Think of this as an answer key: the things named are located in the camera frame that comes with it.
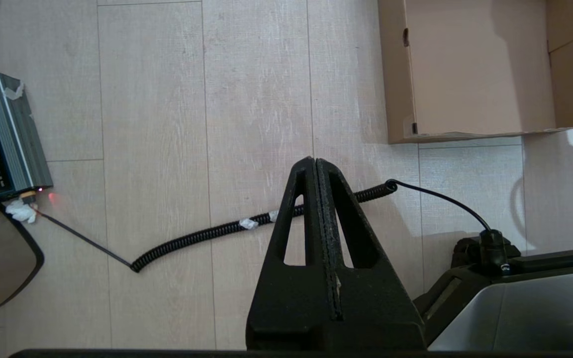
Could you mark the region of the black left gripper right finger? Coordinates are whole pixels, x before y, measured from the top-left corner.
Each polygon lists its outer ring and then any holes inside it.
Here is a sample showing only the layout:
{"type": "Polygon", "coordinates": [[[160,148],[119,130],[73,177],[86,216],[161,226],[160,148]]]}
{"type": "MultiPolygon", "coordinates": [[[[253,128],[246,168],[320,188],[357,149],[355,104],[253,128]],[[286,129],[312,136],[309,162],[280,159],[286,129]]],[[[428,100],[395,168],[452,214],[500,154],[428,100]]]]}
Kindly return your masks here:
{"type": "Polygon", "coordinates": [[[425,351],[424,324],[339,168],[317,159],[326,351],[425,351]]]}

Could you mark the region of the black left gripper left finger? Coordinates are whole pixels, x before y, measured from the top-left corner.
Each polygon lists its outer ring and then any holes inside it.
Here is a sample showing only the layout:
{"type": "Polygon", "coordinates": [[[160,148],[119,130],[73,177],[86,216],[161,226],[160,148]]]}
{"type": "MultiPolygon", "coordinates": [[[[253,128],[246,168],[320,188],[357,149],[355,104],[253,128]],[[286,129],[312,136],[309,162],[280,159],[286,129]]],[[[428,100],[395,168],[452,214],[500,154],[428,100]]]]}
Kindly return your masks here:
{"type": "Polygon", "coordinates": [[[291,168],[246,319],[249,351],[318,349],[323,324],[341,317],[336,269],[339,233],[325,161],[305,157],[291,168]],[[304,199],[305,264],[285,254],[296,198],[304,199]]]}

